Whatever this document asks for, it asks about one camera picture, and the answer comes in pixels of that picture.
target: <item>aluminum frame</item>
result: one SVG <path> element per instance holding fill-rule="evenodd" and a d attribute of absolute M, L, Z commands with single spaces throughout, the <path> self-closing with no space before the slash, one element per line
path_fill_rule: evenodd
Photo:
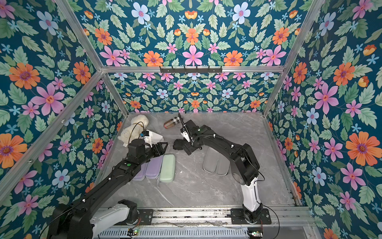
<path fill-rule="evenodd" d="M 306 39 L 306 36 L 308 35 L 310 29 L 312 28 L 312 25 L 314 23 L 314 20 L 316 19 L 316 16 L 320 12 L 320 9 L 322 5 L 324 4 L 325 0 L 313 0 L 308 13 L 306 14 L 306 17 L 304 19 L 304 22 L 301 26 L 300 33 L 298 34 L 295 43 L 293 44 L 293 47 L 291 51 L 288 54 L 288 57 L 285 61 L 285 70 L 277 79 L 277 82 L 275 86 L 273 87 L 273 91 L 270 94 L 268 98 L 268 103 L 266 108 L 263 111 L 263 116 L 266 118 L 269 110 L 271 109 L 273 103 L 275 102 L 277 98 L 277 94 L 281 90 L 281 87 L 283 86 L 284 80 L 287 78 L 290 69 L 292 68 L 292 65 L 297 57 L 298 52 L 300 52 L 301 47 L 304 44 L 304 41 Z"/>

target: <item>orange flower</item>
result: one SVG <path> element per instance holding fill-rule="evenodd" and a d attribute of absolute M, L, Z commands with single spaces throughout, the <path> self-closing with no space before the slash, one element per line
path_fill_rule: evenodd
<path fill-rule="evenodd" d="M 37 82 L 40 82 L 40 73 L 30 64 L 17 63 L 17 67 L 11 67 L 9 72 L 12 73 L 9 75 L 11 81 L 16 81 L 15 85 L 20 88 L 32 89 L 32 86 L 37 86 Z"/>
<path fill-rule="evenodd" d="M 369 85 L 369 78 L 367 76 L 363 76 L 359 79 L 358 85 L 360 87 L 367 87 Z"/>
<path fill-rule="evenodd" d="M 141 107 L 141 104 L 137 101 L 130 101 L 130 105 L 135 109 L 139 109 Z"/>
<path fill-rule="evenodd" d="M 301 195 L 301 188 L 300 188 L 300 186 L 297 186 L 296 182 L 293 182 L 293 185 L 295 186 L 295 189 L 297 191 L 298 197 L 301 199 L 303 196 Z"/>
<path fill-rule="evenodd" d="M 93 13 L 89 11 L 84 11 L 84 13 L 85 13 L 85 16 L 87 16 L 89 19 L 93 19 Z"/>
<path fill-rule="evenodd" d="M 90 79 L 89 67 L 85 65 L 83 62 L 76 62 L 74 64 L 76 68 L 73 68 L 73 73 L 76 74 L 76 79 L 81 81 L 82 84 L 86 84 L 86 82 Z"/>
<path fill-rule="evenodd" d="M 261 104 L 260 101 L 252 101 L 250 106 L 251 106 L 251 108 L 255 108 L 256 109 L 257 107 L 260 106 L 260 104 Z"/>
<path fill-rule="evenodd" d="M 161 67 L 163 66 L 163 58 L 160 57 L 159 53 L 154 53 L 152 50 L 149 50 L 149 53 L 144 54 L 145 59 L 143 61 L 147 64 L 148 67 Z"/>
<path fill-rule="evenodd" d="M 240 66 L 240 63 L 243 62 L 243 59 L 241 58 L 243 55 L 238 51 L 234 50 L 229 53 L 227 53 L 227 57 L 224 58 L 225 66 L 227 67 L 238 67 Z"/>
<path fill-rule="evenodd" d="M 286 148 L 288 151 L 291 151 L 292 148 L 293 148 L 293 142 L 292 142 L 292 139 L 290 139 L 290 138 L 286 138 L 286 139 L 285 139 L 285 143 L 284 143 L 284 145 L 285 145 L 285 148 Z"/>
<path fill-rule="evenodd" d="M 289 17 L 290 17 L 290 18 L 293 18 L 293 17 L 295 17 L 295 16 L 297 15 L 297 13 L 298 13 L 298 11 L 293 10 L 293 11 L 291 11 L 291 12 L 289 13 Z"/>
<path fill-rule="evenodd" d="M 113 38 L 110 36 L 110 33 L 105 31 L 103 28 L 95 30 L 95 37 L 98 37 L 98 41 L 102 42 L 104 45 L 111 45 Z"/>
<path fill-rule="evenodd" d="M 85 189 L 85 193 L 90 192 L 94 188 L 94 182 L 90 183 L 90 185 Z"/>
<path fill-rule="evenodd" d="M 325 239 L 338 239 L 338 236 L 330 228 L 325 228 L 324 237 Z"/>
<path fill-rule="evenodd" d="M 93 152 L 94 153 L 101 152 L 103 145 L 104 145 L 104 143 L 103 143 L 103 140 L 101 138 L 95 139 L 95 141 L 93 143 L 93 149 L 92 149 Z"/>
<path fill-rule="evenodd" d="M 117 132 L 121 129 L 121 126 L 122 126 L 122 121 L 120 121 L 120 122 L 117 124 Z"/>
<path fill-rule="evenodd" d="M 301 82 L 305 80 L 306 73 L 308 73 L 308 69 L 306 68 L 306 63 L 300 62 L 300 64 L 296 66 L 295 72 L 293 73 L 295 83 L 301 84 Z"/>
<path fill-rule="evenodd" d="M 198 107 L 200 106 L 200 103 L 199 103 L 199 101 L 193 101 L 193 102 L 191 103 L 191 106 L 194 107 L 194 108 L 196 109 L 196 108 L 198 108 Z"/>
<path fill-rule="evenodd" d="M 28 147 L 26 143 L 22 143 L 23 138 L 16 135 L 12 138 L 10 133 L 0 134 L 0 164 L 2 168 L 12 167 L 14 165 L 13 161 L 18 161 Z"/>
<path fill-rule="evenodd" d="M 198 37 L 199 37 L 199 33 L 196 32 L 195 28 L 190 28 L 188 30 L 188 33 L 186 33 L 187 41 L 191 45 L 195 45 L 195 43 L 199 41 Z"/>
<path fill-rule="evenodd" d="M 205 29 L 203 30 L 203 35 L 205 35 L 205 36 L 209 36 L 210 34 L 211 34 L 210 30 L 208 30 L 207 28 L 205 28 Z"/>
<path fill-rule="evenodd" d="M 174 35 L 176 35 L 176 36 L 180 36 L 181 33 L 182 32 L 180 31 L 179 28 L 174 31 Z"/>
<path fill-rule="evenodd" d="M 353 72 L 355 71 L 355 67 L 351 66 L 351 63 L 348 62 L 346 65 L 342 63 L 339 67 L 339 69 L 336 69 L 334 74 L 335 77 L 333 77 L 334 82 L 336 82 L 336 85 L 340 86 L 347 85 L 348 81 L 353 79 Z"/>
<path fill-rule="evenodd" d="M 369 133 L 359 132 L 359 135 L 353 133 L 349 136 L 351 141 L 346 141 L 346 148 L 350 150 L 348 155 L 351 159 L 356 159 L 356 163 L 365 166 L 365 161 L 368 165 L 377 164 L 377 158 L 382 158 L 382 149 L 376 148 L 379 140 L 375 136 L 369 138 Z"/>
<path fill-rule="evenodd" d="M 375 45 L 367 45 L 364 49 L 363 49 L 363 55 L 371 55 L 373 52 L 376 51 L 376 46 Z"/>
<path fill-rule="evenodd" d="M 287 40 L 287 37 L 289 36 L 289 29 L 288 28 L 280 28 L 279 31 L 275 32 L 275 35 L 272 37 L 273 43 L 276 45 L 281 45 L 283 42 Z"/>

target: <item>pink flower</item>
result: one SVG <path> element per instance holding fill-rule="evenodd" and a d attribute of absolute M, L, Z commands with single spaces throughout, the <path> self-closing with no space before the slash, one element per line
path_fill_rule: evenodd
<path fill-rule="evenodd" d="M 358 185 L 361 185 L 361 186 L 365 186 L 366 183 L 365 181 L 360 178 L 359 176 L 362 175 L 362 169 L 356 169 L 353 171 L 353 165 L 351 163 L 348 163 L 347 164 L 347 168 L 348 170 L 346 170 L 344 167 L 341 168 L 341 172 L 346 175 L 345 177 L 343 177 L 342 181 L 346 184 L 348 184 L 349 182 L 351 182 L 351 187 L 354 189 L 354 190 L 357 190 L 358 188 Z"/>
<path fill-rule="evenodd" d="M 292 77 L 289 77 L 289 76 L 287 76 L 286 79 L 284 80 L 284 82 L 283 82 L 284 83 L 284 89 L 286 89 L 286 91 L 289 90 L 289 87 L 292 87 L 291 81 L 292 81 Z"/>
<path fill-rule="evenodd" d="M 250 83 L 250 81 L 249 81 L 249 80 L 247 80 L 247 81 L 243 81 L 243 87 L 244 87 L 244 89 L 245 89 L 245 88 L 249 88 L 249 87 L 251 87 L 251 83 Z"/>
<path fill-rule="evenodd" d="M 25 111 L 23 112 L 23 115 L 29 115 L 32 119 L 34 118 L 35 114 L 40 114 L 38 112 L 39 106 L 34 106 L 32 102 L 28 102 L 28 105 L 22 105 L 21 106 Z"/>
<path fill-rule="evenodd" d="M 210 44 L 210 48 L 208 48 L 208 50 L 211 51 L 211 54 L 217 52 L 218 49 L 219 47 L 216 45 L 216 43 L 214 43 L 213 45 Z"/>
<path fill-rule="evenodd" d="M 289 168 L 290 168 L 290 170 L 293 172 L 293 171 L 295 170 L 295 168 L 296 168 L 296 165 L 294 165 L 294 164 L 291 162 L 291 163 L 289 163 Z"/>
<path fill-rule="evenodd" d="M 85 102 L 87 102 L 87 101 L 93 101 L 93 96 L 94 95 L 94 93 L 93 92 L 89 92 L 89 94 L 85 97 Z"/>
<path fill-rule="evenodd" d="M 103 89 L 103 86 L 102 86 L 103 83 L 104 83 L 103 80 L 98 81 L 98 82 L 97 82 L 97 85 L 95 86 L 95 89 L 96 89 L 97 91 Z"/>
<path fill-rule="evenodd" d="M 45 159 L 45 156 L 52 156 L 52 151 L 50 151 L 50 149 L 53 147 L 53 144 L 52 143 L 49 143 L 44 152 L 42 152 L 42 154 L 39 155 L 39 161 L 42 162 L 44 159 Z"/>
<path fill-rule="evenodd" d="M 212 83 L 212 81 L 210 81 L 209 83 L 206 84 L 207 89 L 212 90 L 212 89 L 216 88 L 215 84 L 216 84 L 215 82 Z"/>
<path fill-rule="evenodd" d="M 146 89 L 146 87 L 147 87 L 147 85 L 146 85 L 146 82 L 145 82 L 145 81 L 144 81 L 144 82 L 142 82 L 142 81 L 139 81 L 138 85 L 139 85 L 139 88 L 142 88 L 142 89 Z"/>
<path fill-rule="evenodd" d="M 293 106 L 293 108 L 291 110 L 292 110 L 291 115 L 293 117 L 296 117 L 296 115 L 298 115 L 298 111 L 297 111 L 298 108 L 296 106 Z"/>
<path fill-rule="evenodd" d="M 262 63 L 268 62 L 267 66 L 273 65 L 273 63 L 275 63 L 275 65 L 281 64 L 281 60 L 279 58 L 285 56 L 286 52 L 280 52 L 280 51 L 281 51 L 281 45 L 278 45 L 275 48 L 275 51 L 268 49 L 266 52 L 268 57 L 264 57 L 264 59 L 262 59 L 261 62 Z"/>
<path fill-rule="evenodd" d="M 160 78 L 161 80 L 166 80 L 167 82 L 170 82 L 170 79 L 173 79 L 174 76 L 171 75 L 171 73 L 159 73 L 162 77 Z"/>
<path fill-rule="evenodd" d="M 221 82 L 222 80 L 227 80 L 228 79 L 227 75 L 229 75 L 228 72 L 224 72 L 224 73 L 222 72 L 222 73 L 216 75 L 215 79 L 219 79 L 219 81 Z"/>
<path fill-rule="evenodd" d="M 322 80 L 322 77 L 320 78 L 316 78 L 316 83 L 313 84 L 313 86 L 316 87 L 316 90 L 318 89 L 322 89 L 322 85 L 323 85 L 324 81 Z"/>
<path fill-rule="evenodd" d="M 373 7 L 373 3 L 370 2 L 370 0 L 359 0 L 359 6 L 353 8 L 353 12 L 356 13 L 353 16 L 353 20 L 356 19 L 358 16 L 359 18 L 363 18 L 365 16 L 366 11 L 369 10 L 371 7 Z"/>
<path fill-rule="evenodd" d="M 314 153 L 317 153 L 317 150 L 320 150 L 320 146 L 318 146 L 318 140 L 315 141 L 314 139 L 311 140 L 312 142 L 309 143 L 310 151 L 314 151 Z"/>
<path fill-rule="evenodd" d="M 44 90 L 43 87 L 36 87 L 37 92 L 42 96 L 35 96 L 31 99 L 31 102 L 36 105 L 44 106 L 41 108 L 42 115 L 48 115 L 50 113 L 50 109 L 53 110 L 56 114 L 60 113 L 64 109 L 64 105 L 58 101 L 64 98 L 65 94 L 62 92 L 54 93 L 54 85 L 49 83 L 47 86 L 48 92 Z"/>
<path fill-rule="evenodd" d="M 85 115 L 87 115 L 89 118 L 94 115 L 94 109 L 92 109 L 91 106 L 85 107 Z"/>
<path fill-rule="evenodd" d="M 348 191 L 346 191 L 345 194 L 340 192 L 340 196 L 342 197 L 342 199 L 340 199 L 340 203 L 345 204 L 346 210 L 349 211 L 350 209 L 353 209 L 353 210 L 356 209 L 356 207 L 353 205 L 353 203 L 355 203 L 356 200 L 350 197 L 350 194 Z"/>
<path fill-rule="evenodd" d="M 182 83 L 180 83 L 179 81 L 177 81 L 176 83 L 174 83 L 174 88 L 176 88 L 177 90 L 179 90 L 179 89 L 183 89 L 183 86 L 182 86 L 183 84 Z"/>
<path fill-rule="evenodd" d="M 320 109 L 322 107 L 322 105 L 324 105 L 322 107 L 322 111 L 324 112 L 324 114 L 327 114 L 329 112 L 329 104 L 331 106 L 338 105 L 337 98 L 332 97 L 333 95 L 335 95 L 337 93 L 338 86 L 331 87 L 329 91 L 328 91 L 328 88 L 329 88 L 328 84 L 324 83 L 322 85 L 322 93 L 316 92 L 314 94 L 314 97 L 316 99 L 319 99 L 319 101 L 316 103 L 316 106 L 314 108 Z"/>
<path fill-rule="evenodd" d="M 356 100 L 354 99 L 351 104 L 346 104 L 346 107 L 348 108 L 345 113 L 350 114 L 350 116 L 353 118 L 355 114 L 360 114 L 361 111 L 359 108 L 362 106 L 361 103 L 356 104 Z"/>
<path fill-rule="evenodd" d="M 55 85 L 55 89 L 60 89 L 61 91 L 64 90 L 63 87 L 66 85 L 63 83 L 62 79 L 58 79 L 57 77 L 54 78 L 54 81 L 52 81 L 52 84 Z"/>
<path fill-rule="evenodd" d="M 219 4 L 219 0 L 209 0 L 210 3 L 214 2 L 215 5 L 218 5 Z"/>
<path fill-rule="evenodd" d="M 340 152 L 340 149 L 342 149 L 342 144 L 335 144 L 334 138 L 330 139 L 330 144 L 328 142 L 325 142 L 324 145 L 326 148 L 328 148 L 328 150 L 325 150 L 325 155 L 330 155 L 330 158 L 333 162 L 336 160 L 336 156 L 339 158 L 343 158 L 343 155 Z"/>
<path fill-rule="evenodd" d="M 260 51 L 256 52 L 257 56 L 256 58 L 262 59 L 264 56 L 266 56 L 266 50 L 260 49 Z"/>
<path fill-rule="evenodd" d="M 301 96 L 301 92 L 300 91 L 300 87 L 293 87 L 293 92 L 291 93 L 291 95 L 293 96 L 292 97 L 292 101 L 298 101 L 298 98 Z"/>
<path fill-rule="evenodd" d="M 143 78 L 144 79 L 148 79 L 149 81 L 151 81 L 151 79 L 155 79 L 155 76 L 154 76 L 154 73 L 142 73 L 143 74 Z"/>
<path fill-rule="evenodd" d="M 163 5 L 166 6 L 167 2 L 172 3 L 172 0 L 162 0 Z"/>
<path fill-rule="evenodd" d="M 194 45 L 191 45 L 189 50 L 190 50 L 190 53 L 188 52 L 182 53 L 184 57 L 188 58 L 185 61 L 185 65 L 190 65 L 191 63 L 192 63 L 192 66 L 195 66 L 195 64 L 201 65 L 202 61 L 199 58 L 201 58 L 204 55 L 204 53 L 196 52 L 196 47 Z"/>
<path fill-rule="evenodd" d="M 123 57 L 125 60 L 127 59 L 127 58 L 129 58 L 130 59 L 130 52 L 127 52 L 125 49 L 124 50 L 119 50 L 120 51 L 120 57 Z"/>
<path fill-rule="evenodd" d="M 234 73 L 235 75 L 233 76 L 235 79 L 237 78 L 237 80 L 241 80 L 242 78 L 245 78 L 245 73 L 244 72 L 235 72 Z"/>
<path fill-rule="evenodd" d="M 168 44 L 167 49 L 169 53 L 174 53 L 174 54 L 175 54 L 175 51 L 178 50 L 178 48 L 175 47 L 175 44 L 171 44 L 171 43 Z"/>
<path fill-rule="evenodd" d="M 105 46 L 104 50 L 106 52 L 100 52 L 100 55 L 102 57 L 107 58 L 107 60 L 106 60 L 107 65 L 113 65 L 114 64 L 115 66 L 120 67 L 121 66 L 120 63 L 126 63 L 125 60 L 123 60 L 122 58 L 119 57 L 120 56 L 119 50 L 114 50 L 112 53 L 112 50 L 108 46 Z"/>
<path fill-rule="evenodd" d="M 20 181 L 17 183 L 15 187 L 15 193 L 19 194 L 23 190 L 24 185 L 26 187 L 33 186 L 33 180 L 30 178 L 36 176 L 36 174 L 37 174 L 36 170 L 30 171 L 29 173 L 25 174 L 25 176 L 22 177 Z"/>
<path fill-rule="evenodd" d="M 6 0 L 0 0 L 0 17 L 5 18 L 7 15 L 8 17 L 14 19 L 14 15 L 11 13 L 12 11 L 15 11 L 15 9 L 6 4 Z"/>
<path fill-rule="evenodd" d="M 69 143 L 69 141 L 65 141 L 65 142 L 60 142 L 60 147 L 58 148 L 58 150 L 61 150 L 61 153 L 64 154 L 65 152 L 69 152 L 70 151 L 70 146 L 71 146 L 71 143 Z"/>
<path fill-rule="evenodd" d="M 37 207 L 39 204 L 36 203 L 37 199 L 39 199 L 39 196 L 34 196 L 32 198 L 32 195 L 28 194 L 25 198 L 25 202 L 19 202 L 18 206 L 21 207 L 19 211 L 19 216 L 25 212 L 25 214 L 29 215 L 32 212 L 32 208 Z"/>

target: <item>stuffed animal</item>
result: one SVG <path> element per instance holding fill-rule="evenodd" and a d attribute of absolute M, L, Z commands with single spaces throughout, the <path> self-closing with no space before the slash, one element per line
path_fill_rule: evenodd
<path fill-rule="evenodd" d="M 139 134 L 146 129 L 149 124 L 149 120 L 144 115 L 138 115 L 131 120 L 131 125 L 121 132 L 118 139 L 121 140 L 126 147 L 132 140 L 139 137 Z"/>

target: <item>gray marble surface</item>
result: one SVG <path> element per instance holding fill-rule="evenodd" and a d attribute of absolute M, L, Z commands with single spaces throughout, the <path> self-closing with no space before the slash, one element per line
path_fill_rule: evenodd
<path fill-rule="evenodd" d="M 168 184 L 160 183 L 159 187 L 155 179 L 131 181 L 110 197 L 103 207 L 114 206 L 122 199 L 136 202 L 139 207 L 241 206 L 243 204 L 240 184 L 233 179 L 231 172 L 228 172 L 226 176 L 219 176 L 203 170 L 204 156 L 208 147 L 196 150 L 190 156 L 184 151 L 172 148 L 174 140 L 181 138 L 180 125 L 165 129 L 163 124 L 176 114 L 145 115 L 149 119 L 147 129 L 163 135 L 165 141 L 169 143 L 166 153 L 175 155 L 175 179 Z M 130 121 L 134 116 L 136 114 L 130 114 L 128 120 Z M 184 121 L 192 119 L 199 126 L 205 124 L 232 142 L 251 145 L 259 161 L 260 172 L 265 176 L 265 181 L 258 183 L 262 203 L 265 205 L 294 204 L 292 195 L 281 177 L 260 114 L 198 113 L 183 114 L 183 118 Z M 123 142 L 116 140 L 116 143 L 117 146 L 105 176 L 127 154 L 127 148 L 123 146 Z"/>

